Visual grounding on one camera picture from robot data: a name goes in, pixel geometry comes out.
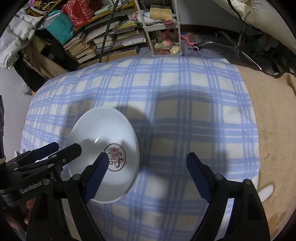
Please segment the person's left hand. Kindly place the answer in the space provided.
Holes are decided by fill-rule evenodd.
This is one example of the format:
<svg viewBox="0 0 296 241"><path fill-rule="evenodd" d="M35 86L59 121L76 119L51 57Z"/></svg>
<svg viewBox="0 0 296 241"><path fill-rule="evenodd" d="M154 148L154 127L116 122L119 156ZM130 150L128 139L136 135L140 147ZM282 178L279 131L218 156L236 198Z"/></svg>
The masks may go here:
<svg viewBox="0 0 296 241"><path fill-rule="evenodd" d="M4 218L8 222L11 228L19 231L23 225L29 224L32 209L34 207L36 197L26 201L25 204L21 204L16 207L8 207L4 211Z"/></svg>

